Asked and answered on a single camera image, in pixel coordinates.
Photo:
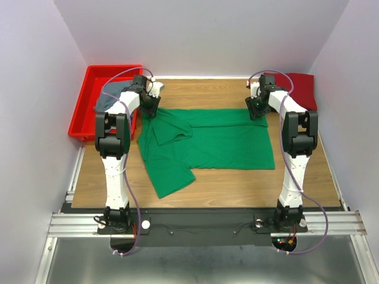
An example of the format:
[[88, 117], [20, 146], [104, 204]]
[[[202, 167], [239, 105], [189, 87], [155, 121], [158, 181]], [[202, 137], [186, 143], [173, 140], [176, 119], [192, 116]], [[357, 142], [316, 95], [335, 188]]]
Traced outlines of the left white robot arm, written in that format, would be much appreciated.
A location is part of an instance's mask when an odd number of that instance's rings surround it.
[[127, 195], [126, 161], [131, 144], [130, 115], [137, 109], [150, 117], [156, 116], [162, 84], [155, 78], [135, 75], [130, 86], [115, 96], [101, 89], [101, 96], [115, 102], [95, 116], [95, 148], [99, 153], [106, 178], [107, 197], [104, 214], [95, 217], [98, 231], [124, 234], [135, 228]]

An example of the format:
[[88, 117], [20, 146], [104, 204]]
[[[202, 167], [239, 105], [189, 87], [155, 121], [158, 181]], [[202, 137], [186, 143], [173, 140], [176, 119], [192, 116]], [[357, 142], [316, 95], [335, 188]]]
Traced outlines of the green t shirt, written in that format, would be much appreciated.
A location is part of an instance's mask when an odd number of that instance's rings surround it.
[[192, 184], [193, 169], [275, 169], [267, 120], [245, 109], [160, 108], [137, 142], [160, 199]]

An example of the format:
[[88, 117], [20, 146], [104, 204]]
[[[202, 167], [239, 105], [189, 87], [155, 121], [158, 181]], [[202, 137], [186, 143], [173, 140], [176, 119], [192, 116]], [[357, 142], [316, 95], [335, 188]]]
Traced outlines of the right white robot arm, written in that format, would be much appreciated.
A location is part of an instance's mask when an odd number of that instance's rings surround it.
[[272, 217], [275, 229], [285, 231], [303, 221], [303, 183], [310, 156], [318, 143], [318, 114], [300, 106], [290, 90], [277, 86], [274, 75], [261, 74], [257, 82], [249, 78], [245, 99], [251, 120], [274, 110], [280, 118], [280, 146], [285, 163], [284, 180], [277, 207]]

